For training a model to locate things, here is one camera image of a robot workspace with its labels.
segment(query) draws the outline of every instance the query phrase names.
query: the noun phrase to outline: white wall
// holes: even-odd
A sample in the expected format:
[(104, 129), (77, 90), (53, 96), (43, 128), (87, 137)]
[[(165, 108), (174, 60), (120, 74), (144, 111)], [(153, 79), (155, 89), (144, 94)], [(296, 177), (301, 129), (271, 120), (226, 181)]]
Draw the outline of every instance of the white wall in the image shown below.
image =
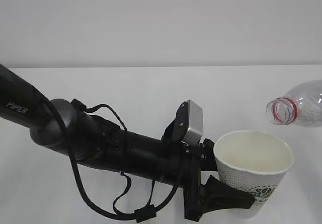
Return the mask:
[[(88, 106), (108, 103), (130, 131), (155, 138), (161, 137), (178, 106), (193, 99), (203, 107), (204, 137), (216, 140), (229, 131), (253, 129), (272, 133), (289, 143), (295, 156), (294, 167), (256, 217), (240, 220), (220, 210), (204, 215), (200, 221), (204, 224), (320, 223), (321, 129), (275, 126), (266, 118), (265, 107), (292, 86), (319, 79), (321, 71), (322, 65), (14, 70), (49, 99), (78, 98)], [(100, 110), (99, 114), (116, 122), (108, 111)], [(80, 171), (90, 198), (111, 211), (112, 201), (125, 188), (124, 178), (86, 167), (80, 167)], [(123, 211), (137, 209), (148, 199), (149, 180), (133, 177), (132, 186), (119, 203)], [(152, 202), (160, 203), (170, 188), (158, 183)], [(82, 202), (66, 156), (32, 143), (27, 129), (3, 119), (0, 222), (117, 223), (94, 213)], [(181, 191), (157, 218), (146, 223), (193, 223), (183, 218)]]
[(0, 0), (10, 67), (317, 64), (322, 0)]

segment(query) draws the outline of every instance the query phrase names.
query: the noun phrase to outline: robotic arm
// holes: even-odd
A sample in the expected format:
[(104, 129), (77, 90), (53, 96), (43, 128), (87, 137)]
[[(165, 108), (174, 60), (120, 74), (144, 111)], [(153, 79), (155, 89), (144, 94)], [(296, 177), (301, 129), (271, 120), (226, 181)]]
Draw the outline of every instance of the robotic arm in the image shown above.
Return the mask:
[[(202, 109), (189, 100), (177, 110), (173, 122), (161, 140), (127, 131), (114, 110), (101, 104), (87, 108), (74, 99), (49, 101), (36, 88), (0, 64), (0, 117), (30, 129), (32, 140), (41, 146), (69, 156), (79, 192), (85, 203), (108, 218), (141, 222), (153, 217), (182, 188), (184, 216), (199, 221), (202, 214), (228, 208), (250, 208), (252, 195), (233, 189), (213, 176), (200, 184), (200, 171), (217, 171), (214, 143), (203, 134)], [(97, 115), (101, 107), (109, 108), (120, 121), (117, 124)], [(134, 213), (114, 213), (100, 209), (87, 197), (77, 164), (94, 169), (121, 172), (173, 185), (168, 197), (158, 206), (148, 204)]]

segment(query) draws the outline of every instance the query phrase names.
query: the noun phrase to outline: plastic bottle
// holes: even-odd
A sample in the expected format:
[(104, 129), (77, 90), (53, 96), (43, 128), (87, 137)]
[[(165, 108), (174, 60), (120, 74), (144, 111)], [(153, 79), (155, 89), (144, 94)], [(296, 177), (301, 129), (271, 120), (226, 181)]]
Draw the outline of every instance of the plastic bottle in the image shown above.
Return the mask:
[(322, 80), (302, 83), (271, 101), (266, 114), (276, 125), (322, 127)]

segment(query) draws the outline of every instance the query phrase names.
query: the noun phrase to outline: white paper cup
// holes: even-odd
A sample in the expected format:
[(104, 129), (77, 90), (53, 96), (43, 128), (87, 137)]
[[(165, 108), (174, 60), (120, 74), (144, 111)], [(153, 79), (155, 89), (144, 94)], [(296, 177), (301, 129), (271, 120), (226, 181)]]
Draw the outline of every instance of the white paper cup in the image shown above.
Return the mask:
[(257, 214), (294, 162), (285, 141), (256, 131), (227, 133), (218, 139), (213, 151), (219, 180), (256, 199), (250, 209), (230, 210), (241, 218)]

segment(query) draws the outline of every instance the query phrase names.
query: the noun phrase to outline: bottle neck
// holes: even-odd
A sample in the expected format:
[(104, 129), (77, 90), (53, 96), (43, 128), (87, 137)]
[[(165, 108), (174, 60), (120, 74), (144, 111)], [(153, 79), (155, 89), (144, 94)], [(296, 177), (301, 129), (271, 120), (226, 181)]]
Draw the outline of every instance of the bottle neck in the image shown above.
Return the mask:
[(287, 125), (297, 118), (298, 109), (295, 102), (289, 98), (277, 98), (267, 104), (266, 114), (276, 125)]

